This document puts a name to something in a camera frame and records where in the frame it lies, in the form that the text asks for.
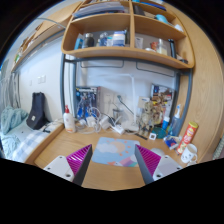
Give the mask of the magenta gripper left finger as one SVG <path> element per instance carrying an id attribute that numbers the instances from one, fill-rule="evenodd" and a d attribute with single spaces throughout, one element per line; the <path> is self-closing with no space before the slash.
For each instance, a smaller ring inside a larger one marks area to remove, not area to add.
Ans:
<path id="1" fill-rule="evenodd" d="M 92 157 L 92 145 L 87 145 L 66 157 L 67 162 L 73 171 L 73 182 L 81 186 Z"/>

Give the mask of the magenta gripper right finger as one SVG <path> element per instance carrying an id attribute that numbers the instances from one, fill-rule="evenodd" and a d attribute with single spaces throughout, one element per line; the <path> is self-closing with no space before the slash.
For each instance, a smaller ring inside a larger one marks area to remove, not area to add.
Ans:
<path id="1" fill-rule="evenodd" d="M 135 145 L 135 156 L 145 184 L 150 184 L 154 181 L 153 174 L 161 160 L 161 157 L 156 153 L 144 148 L 140 145 Z"/>

